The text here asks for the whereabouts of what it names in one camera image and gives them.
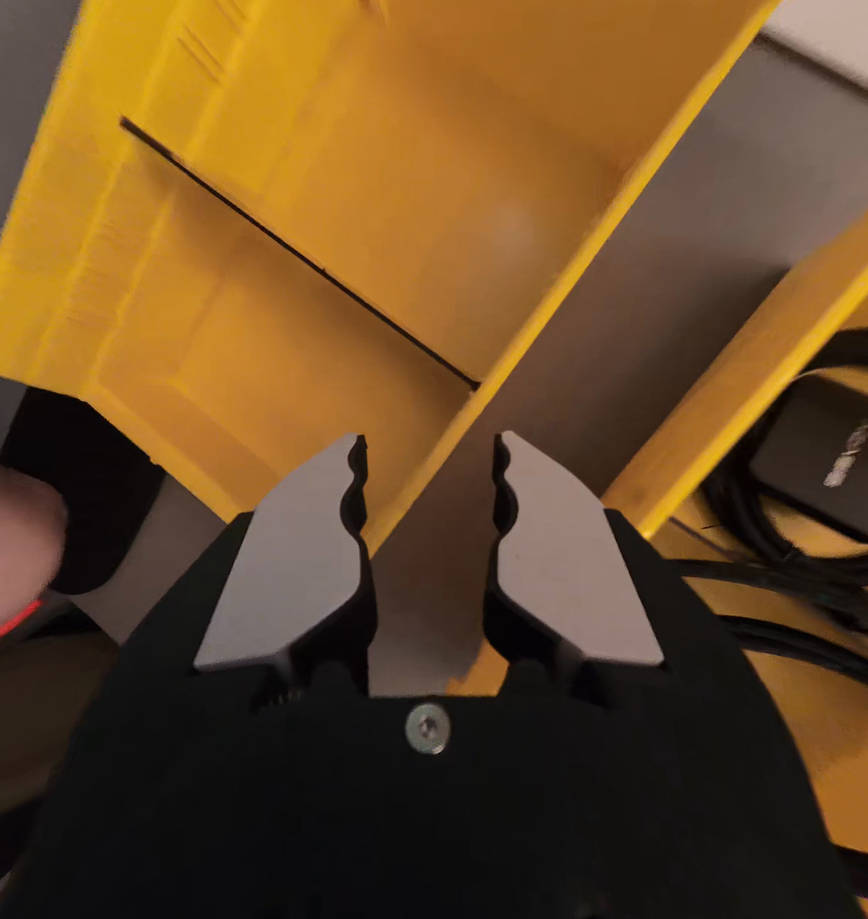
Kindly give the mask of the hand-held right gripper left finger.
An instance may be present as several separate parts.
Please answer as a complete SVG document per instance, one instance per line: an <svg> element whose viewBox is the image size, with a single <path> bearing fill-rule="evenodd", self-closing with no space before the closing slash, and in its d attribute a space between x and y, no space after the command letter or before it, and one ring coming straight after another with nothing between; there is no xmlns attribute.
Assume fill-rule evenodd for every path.
<svg viewBox="0 0 868 919"><path fill-rule="evenodd" d="M366 439L351 433L262 499L194 658L198 672L265 665L301 688L338 661L368 688L377 603L361 535L367 480Z"/></svg>

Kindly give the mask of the yellow plastic bin with cables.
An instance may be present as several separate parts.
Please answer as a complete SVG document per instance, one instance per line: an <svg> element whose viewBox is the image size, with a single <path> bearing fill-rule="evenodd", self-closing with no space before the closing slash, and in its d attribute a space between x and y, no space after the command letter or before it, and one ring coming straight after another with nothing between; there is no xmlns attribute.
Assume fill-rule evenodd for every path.
<svg viewBox="0 0 868 919"><path fill-rule="evenodd" d="M604 498L739 640L868 917L868 544L748 469L770 411L813 374L868 395L868 209L777 284Z"/></svg>

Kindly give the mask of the person's left hand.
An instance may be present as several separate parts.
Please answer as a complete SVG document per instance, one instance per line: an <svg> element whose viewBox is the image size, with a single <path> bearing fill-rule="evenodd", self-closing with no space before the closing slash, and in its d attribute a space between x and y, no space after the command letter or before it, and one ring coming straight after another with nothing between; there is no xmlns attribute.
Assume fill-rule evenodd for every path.
<svg viewBox="0 0 868 919"><path fill-rule="evenodd" d="M0 466L0 634L54 580L67 510L51 486Z"/></svg>

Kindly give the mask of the yellow plastic bin with divider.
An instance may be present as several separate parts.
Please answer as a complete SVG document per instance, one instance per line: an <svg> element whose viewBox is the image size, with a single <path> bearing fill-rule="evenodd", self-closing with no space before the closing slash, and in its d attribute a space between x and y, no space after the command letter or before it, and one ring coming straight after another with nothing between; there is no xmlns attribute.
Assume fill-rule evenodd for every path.
<svg viewBox="0 0 868 919"><path fill-rule="evenodd" d="M364 434L375 553L775 5L80 2L0 234L0 378L225 521Z"/></svg>

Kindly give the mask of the dark multiport hub adapter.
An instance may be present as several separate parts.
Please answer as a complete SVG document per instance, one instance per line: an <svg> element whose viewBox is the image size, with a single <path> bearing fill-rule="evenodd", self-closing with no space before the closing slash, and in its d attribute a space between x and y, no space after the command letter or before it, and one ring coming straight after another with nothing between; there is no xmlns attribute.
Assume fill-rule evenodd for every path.
<svg viewBox="0 0 868 919"><path fill-rule="evenodd" d="M868 544L868 395L816 374L795 381L748 469L766 495Z"/></svg>

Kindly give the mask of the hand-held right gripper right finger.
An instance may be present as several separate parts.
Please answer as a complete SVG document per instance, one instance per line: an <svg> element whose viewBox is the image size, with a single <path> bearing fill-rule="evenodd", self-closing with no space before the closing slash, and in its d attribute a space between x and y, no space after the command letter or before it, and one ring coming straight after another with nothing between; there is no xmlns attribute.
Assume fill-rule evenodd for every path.
<svg viewBox="0 0 868 919"><path fill-rule="evenodd" d="M512 431L495 439L488 643L563 680L585 663L665 661L607 511L576 476Z"/></svg>

